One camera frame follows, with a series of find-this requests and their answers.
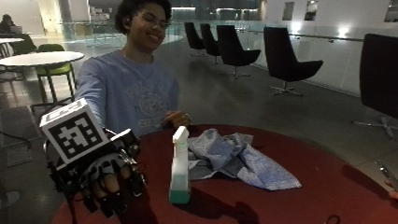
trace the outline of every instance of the gray cloth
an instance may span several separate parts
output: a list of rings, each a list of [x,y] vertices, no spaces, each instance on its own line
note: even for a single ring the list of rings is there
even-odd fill
[[[249,134],[222,136],[216,129],[188,139],[190,177],[211,178],[215,173],[241,179],[245,183],[268,190],[300,188],[291,172],[252,146]]]

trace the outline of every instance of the curly hair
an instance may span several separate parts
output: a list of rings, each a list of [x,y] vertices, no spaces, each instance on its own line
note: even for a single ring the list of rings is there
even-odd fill
[[[154,3],[163,7],[167,21],[172,18],[172,4],[168,0],[123,0],[118,7],[118,13],[115,15],[115,28],[127,35],[128,31],[124,27],[124,20],[128,18],[132,20],[132,15],[138,15],[139,11],[147,4]]]

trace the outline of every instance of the young man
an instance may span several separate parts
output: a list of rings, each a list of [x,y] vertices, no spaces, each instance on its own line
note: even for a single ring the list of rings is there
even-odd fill
[[[179,110],[180,86],[162,62],[154,56],[160,46],[172,7],[168,0],[123,0],[116,28],[127,35],[122,50],[88,59],[78,78],[76,99],[86,98],[100,125],[115,133],[132,129],[138,137],[164,127],[188,126],[190,116]],[[90,192],[94,192],[107,217],[124,210],[115,172],[100,175],[106,164],[123,167],[123,177],[131,185],[130,169],[118,154],[99,158],[86,170],[92,180],[86,182],[86,205],[94,212]]]

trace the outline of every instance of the hand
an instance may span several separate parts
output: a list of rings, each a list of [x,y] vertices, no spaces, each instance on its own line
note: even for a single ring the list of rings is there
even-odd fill
[[[171,123],[175,128],[180,126],[188,127],[191,125],[191,117],[183,111],[168,111],[166,113],[166,123]]]
[[[387,180],[385,182],[387,182],[387,184],[392,187],[392,184],[391,184],[389,180]],[[391,197],[392,199],[398,200],[398,192],[397,192],[396,190],[389,191],[389,197]]]

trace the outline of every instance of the white object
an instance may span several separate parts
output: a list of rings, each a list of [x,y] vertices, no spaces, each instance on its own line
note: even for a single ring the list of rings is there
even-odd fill
[[[23,38],[0,38],[0,44],[25,41]]]
[[[171,203],[188,203],[191,198],[188,171],[188,139],[187,127],[180,126],[174,135],[175,158],[172,164],[172,181],[170,190]]]
[[[46,114],[40,128],[66,164],[110,142],[86,98]]]
[[[5,66],[47,66],[56,63],[70,63],[83,59],[86,55],[75,51],[54,51],[22,54],[0,60]]]

